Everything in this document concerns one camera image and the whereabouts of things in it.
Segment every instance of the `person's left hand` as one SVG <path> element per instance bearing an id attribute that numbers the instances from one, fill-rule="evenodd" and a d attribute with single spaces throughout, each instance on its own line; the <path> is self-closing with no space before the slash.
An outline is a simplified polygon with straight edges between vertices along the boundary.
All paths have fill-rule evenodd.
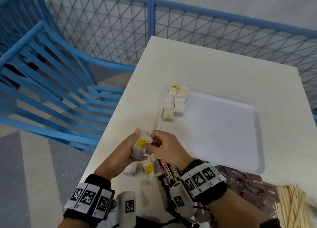
<path id="1" fill-rule="evenodd" d="M 121 144 L 95 170 L 94 174 L 111 180 L 121 174 L 131 162 L 138 161 L 138 159 L 130 157 L 130 154 L 133 145 L 140 137 L 140 133 L 140 129 L 137 128 L 133 134 L 129 135 L 123 142 L 121 142 Z"/>

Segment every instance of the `forearm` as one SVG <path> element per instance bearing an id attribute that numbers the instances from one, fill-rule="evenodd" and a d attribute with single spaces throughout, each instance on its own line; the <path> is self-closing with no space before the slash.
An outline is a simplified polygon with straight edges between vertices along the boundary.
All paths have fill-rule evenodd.
<path id="1" fill-rule="evenodd" d="M 58 228 L 92 228 L 92 226 L 88 225 L 87 223 L 81 220 L 65 218 L 60 223 Z"/>
<path id="2" fill-rule="evenodd" d="M 230 189 L 208 207 L 223 228 L 259 228 L 270 219 Z"/>

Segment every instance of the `tiled floor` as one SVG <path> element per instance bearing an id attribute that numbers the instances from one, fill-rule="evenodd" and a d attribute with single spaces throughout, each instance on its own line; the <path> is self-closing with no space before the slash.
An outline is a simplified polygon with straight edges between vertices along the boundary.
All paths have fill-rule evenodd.
<path id="1" fill-rule="evenodd" d="M 117 88 L 126 87 L 131 77 L 129 72 L 105 72 L 97 66 L 91 71 L 98 84 Z M 25 106 L 4 94 L 0 98 Z M 39 97 L 34 99 L 45 102 Z M 15 116 L 10 112 L 0 115 Z M 0 227 L 57 227 L 62 220 L 62 207 L 92 154 L 0 124 Z"/>

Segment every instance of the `hand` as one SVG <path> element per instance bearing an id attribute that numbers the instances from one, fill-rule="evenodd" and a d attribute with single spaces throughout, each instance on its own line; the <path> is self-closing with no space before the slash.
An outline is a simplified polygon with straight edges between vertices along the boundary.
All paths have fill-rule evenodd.
<path id="1" fill-rule="evenodd" d="M 150 135 L 151 144 L 145 144 L 144 149 L 161 156 L 166 162 L 184 170 L 195 158 L 191 157 L 180 144 L 175 135 L 155 130 Z"/>
<path id="2" fill-rule="evenodd" d="M 96 169 L 94 174 L 111 180 L 121 174 L 121 172 L 132 162 L 138 161 L 138 159 L 130 157 L 130 154 L 133 145 L 140 137 L 140 133 L 140 129 L 137 128 L 133 134 L 129 135 L 123 142 L 121 142 L 121 144 Z"/>

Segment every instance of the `pile of wooden stirrers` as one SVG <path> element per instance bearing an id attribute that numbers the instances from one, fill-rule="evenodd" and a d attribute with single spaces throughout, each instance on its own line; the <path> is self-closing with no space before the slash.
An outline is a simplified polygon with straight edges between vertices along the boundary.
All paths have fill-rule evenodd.
<path id="1" fill-rule="evenodd" d="M 283 228 L 313 227 L 307 213 L 306 194 L 298 186 L 278 186 L 280 203 L 275 203 L 276 217 Z"/>

